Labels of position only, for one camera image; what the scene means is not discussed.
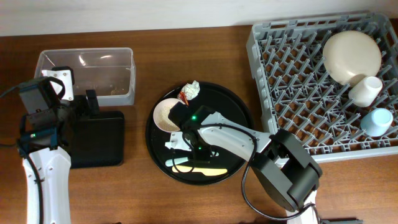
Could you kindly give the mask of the yellow plastic knife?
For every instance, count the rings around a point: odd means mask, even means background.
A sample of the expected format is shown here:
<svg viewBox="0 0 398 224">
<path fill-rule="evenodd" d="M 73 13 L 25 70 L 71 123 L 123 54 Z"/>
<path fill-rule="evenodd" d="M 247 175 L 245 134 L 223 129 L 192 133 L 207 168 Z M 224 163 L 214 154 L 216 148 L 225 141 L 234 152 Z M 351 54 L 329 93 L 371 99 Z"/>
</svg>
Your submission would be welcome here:
<svg viewBox="0 0 398 224">
<path fill-rule="evenodd" d="M 199 172 L 205 176 L 217 176 L 223 175 L 228 172 L 227 169 L 218 169 L 218 168 L 202 168 L 202 167 L 190 167 L 190 166 L 180 166 L 176 165 L 172 167 L 173 172 L 182 172 L 182 173 L 189 173 L 189 172 Z"/>
</svg>

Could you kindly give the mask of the mint green plastic knife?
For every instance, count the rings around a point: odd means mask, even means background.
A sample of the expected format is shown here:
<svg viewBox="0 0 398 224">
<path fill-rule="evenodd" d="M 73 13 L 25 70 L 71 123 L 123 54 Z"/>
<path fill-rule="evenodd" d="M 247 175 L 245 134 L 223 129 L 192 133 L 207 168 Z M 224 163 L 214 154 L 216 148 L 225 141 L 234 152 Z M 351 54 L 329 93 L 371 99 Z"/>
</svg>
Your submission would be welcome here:
<svg viewBox="0 0 398 224">
<path fill-rule="evenodd" d="M 165 166 L 166 167 L 172 167 L 174 165 L 179 165 L 183 164 L 185 162 L 196 162 L 196 163 L 209 163 L 210 159 L 213 157 L 218 157 L 219 152 L 211 151 L 209 156 L 196 156 L 194 157 L 193 155 L 189 155 L 187 157 L 178 157 L 178 158 L 172 158 L 168 159 L 165 161 Z"/>
</svg>

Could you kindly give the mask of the pink bowl with grains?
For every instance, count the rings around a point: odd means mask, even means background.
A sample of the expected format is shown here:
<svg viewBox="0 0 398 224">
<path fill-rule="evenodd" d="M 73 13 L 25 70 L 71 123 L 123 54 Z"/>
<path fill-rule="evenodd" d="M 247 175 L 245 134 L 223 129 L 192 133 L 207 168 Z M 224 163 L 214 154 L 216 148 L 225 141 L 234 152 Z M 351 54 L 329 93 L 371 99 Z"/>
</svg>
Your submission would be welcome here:
<svg viewBox="0 0 398 224">
<path fill-rule="evenodd" d="M 153 112 L 153 120 L 155 125 L 166 133 L 179 131 L 180 128 L 169 120 L 168 115 L 173 106 L 177 103 L 185 104 L 182 100 L 177 98 L 167 98 L 158 103 Z"/>
</svg>

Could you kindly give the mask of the red sauce packet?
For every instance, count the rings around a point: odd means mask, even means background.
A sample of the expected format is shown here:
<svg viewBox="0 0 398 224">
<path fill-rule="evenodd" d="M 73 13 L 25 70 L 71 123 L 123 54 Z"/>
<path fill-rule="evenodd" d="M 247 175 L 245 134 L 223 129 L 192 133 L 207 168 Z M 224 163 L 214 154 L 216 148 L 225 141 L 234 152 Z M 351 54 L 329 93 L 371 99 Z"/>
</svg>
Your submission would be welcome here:
<svg viewBox="0 0 398 224">
<path fill-rule="evenodd" d="M 181 91 L 181 92 L 178 94 L 177 98 L 178 98 L 179 100 L 181 100 L 182 102 L 184 102 L 187 106 L 189 106 L 187 97 L 186 97 L 186 95 L 185 95 L 184 92 Z"/>
</svg>

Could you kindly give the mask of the white tissue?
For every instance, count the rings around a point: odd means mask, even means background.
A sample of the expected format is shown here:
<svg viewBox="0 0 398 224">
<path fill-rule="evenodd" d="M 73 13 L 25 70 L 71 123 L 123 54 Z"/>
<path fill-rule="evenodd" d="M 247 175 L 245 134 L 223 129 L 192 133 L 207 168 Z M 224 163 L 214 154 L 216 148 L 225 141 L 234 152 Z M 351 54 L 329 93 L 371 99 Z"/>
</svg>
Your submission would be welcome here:
<svg viewBox="0 0 398 224">
<path fill-rule="evenodd" d="M 185 93 L 188 101 L 193 100 L 200 92 L 200 84 L 195 80 L 192 83 L 187 83 L 184 85 L 180 91 Z"/>
</svg>

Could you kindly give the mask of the white cup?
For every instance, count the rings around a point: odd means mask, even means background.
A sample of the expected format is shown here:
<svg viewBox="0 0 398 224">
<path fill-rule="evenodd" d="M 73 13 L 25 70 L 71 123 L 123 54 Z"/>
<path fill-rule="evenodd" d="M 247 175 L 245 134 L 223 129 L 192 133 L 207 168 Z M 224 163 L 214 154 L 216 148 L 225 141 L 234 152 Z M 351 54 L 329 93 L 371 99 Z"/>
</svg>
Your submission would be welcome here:
<svg viewBox="0 0 398 224">
<path fill-rule="evenodd" d="M 377 77 L 366 77 L 348 93 L 349 99 L 358 107 L 368 107 L 382 90 L 382 81 Z"/>
</svg>

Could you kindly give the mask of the light blue cup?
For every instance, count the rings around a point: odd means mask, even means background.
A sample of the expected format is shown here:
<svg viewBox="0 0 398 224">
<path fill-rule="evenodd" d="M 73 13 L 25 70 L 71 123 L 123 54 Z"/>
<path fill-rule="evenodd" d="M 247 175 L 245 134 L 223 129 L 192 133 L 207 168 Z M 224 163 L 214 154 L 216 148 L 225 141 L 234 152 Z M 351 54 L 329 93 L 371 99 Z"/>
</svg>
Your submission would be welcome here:
<svg viewBox="0 0 398 224">
<path fill-rule="evenodd" d="M 391 126 L 393 120 L 392 113 L 385 108 L 377 108 L 367 114 L 360 122 L 360 128 L 368 136 L 382 136 Z"/>
</svg>

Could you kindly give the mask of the large cream bowl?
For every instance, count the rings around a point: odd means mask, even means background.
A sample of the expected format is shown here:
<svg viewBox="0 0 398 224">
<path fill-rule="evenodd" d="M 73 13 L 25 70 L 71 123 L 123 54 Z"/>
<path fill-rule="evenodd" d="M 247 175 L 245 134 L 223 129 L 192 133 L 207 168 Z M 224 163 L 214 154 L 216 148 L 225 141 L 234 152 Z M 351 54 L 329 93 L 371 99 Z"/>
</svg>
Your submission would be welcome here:
<svg viewBox="0 0 398 224">
<path fill-rule="evenodd" d="M 322 54 L 326 71 L 340 85 L 355 86 L 366 77 L 376 76 L 382 63 L 376 41 L 355 30 L 330 37 Z"/>
</svg>

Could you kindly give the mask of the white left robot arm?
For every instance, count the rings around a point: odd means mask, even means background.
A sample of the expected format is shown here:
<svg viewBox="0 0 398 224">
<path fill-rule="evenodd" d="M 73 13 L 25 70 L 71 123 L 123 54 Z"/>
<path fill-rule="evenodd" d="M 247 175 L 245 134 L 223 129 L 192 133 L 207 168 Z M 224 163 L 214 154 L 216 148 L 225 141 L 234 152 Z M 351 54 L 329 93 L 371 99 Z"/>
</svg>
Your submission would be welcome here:
<svg viewBox="0 0 398 224">
<path fill-rule="evenodd" d="M 28 223 L 71 223 L 68 181 L 78 123 L 97 114 L 94 90 L 64 103 L 54 91 L 34 91 L 21 119 L 19 154 L 27 179 Z"/>
</svg>

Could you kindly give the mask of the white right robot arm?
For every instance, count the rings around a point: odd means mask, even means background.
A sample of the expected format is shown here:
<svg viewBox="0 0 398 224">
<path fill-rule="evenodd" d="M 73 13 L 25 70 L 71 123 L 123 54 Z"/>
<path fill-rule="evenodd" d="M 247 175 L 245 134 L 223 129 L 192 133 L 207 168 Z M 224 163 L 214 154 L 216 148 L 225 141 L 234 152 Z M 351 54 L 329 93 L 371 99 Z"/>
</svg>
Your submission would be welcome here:
<svg viewBox="0 0 398 224">
<path fill-rule="evenodd" d="M 280 129 L 275 134 L 257 132 L 234 123 L 219 112 L 195 113 L 182 124 L 193 134 L 196 146 L 217 146 L 247 162 L 268 196 L 288 215 L 266 217 L 287 223 L 320 223 L 315 206 L 323 172 L 295 135 Z"/>
</svg>

